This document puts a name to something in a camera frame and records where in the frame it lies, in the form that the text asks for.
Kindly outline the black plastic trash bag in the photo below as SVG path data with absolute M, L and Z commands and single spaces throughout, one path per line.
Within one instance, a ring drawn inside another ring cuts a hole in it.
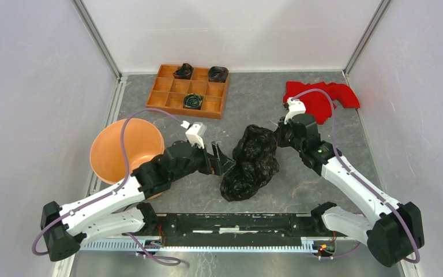
M 279 172 L 277 142 L 272 130 L 248 125 L 232 151 L 235 165 L 223 176 L 221 196 L 231 201 L 252 198 Z

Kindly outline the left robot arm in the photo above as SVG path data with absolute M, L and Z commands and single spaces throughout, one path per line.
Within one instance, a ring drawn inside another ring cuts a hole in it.
M 213 152 L 176 141 L 151 161 L 143 163 L 115 185 L 84 199 L 59 205 L 44 205 L 39 237 L 51 261 L 61 261 L 77 253 L 89 242 L 112 235 L 142 232 L 153 234 L 158 219 L 153 209 L 142 202 L 170 189 L 171 184 L 195 172 L 222 176 L 235 160 L 222 153 L 217 142 Z M 118 212 L 129 204 L 139 203 L 132 212 Z

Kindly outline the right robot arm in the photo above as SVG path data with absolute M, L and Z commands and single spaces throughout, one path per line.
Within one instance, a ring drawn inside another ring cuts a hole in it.
M 412 202 L 387 195 L 364 177 L 333 144 L 323 140 L 310 114 L 281 117 L 275 131 L 281 148 L 294 149 L 302 163 L 343 192 L 361 211 L 348 212 L 327 202 L 312 210 L 314 234 L 344 234 L 366 246 L 382 265 L 420 261 L 425 245 L 422 214 Z

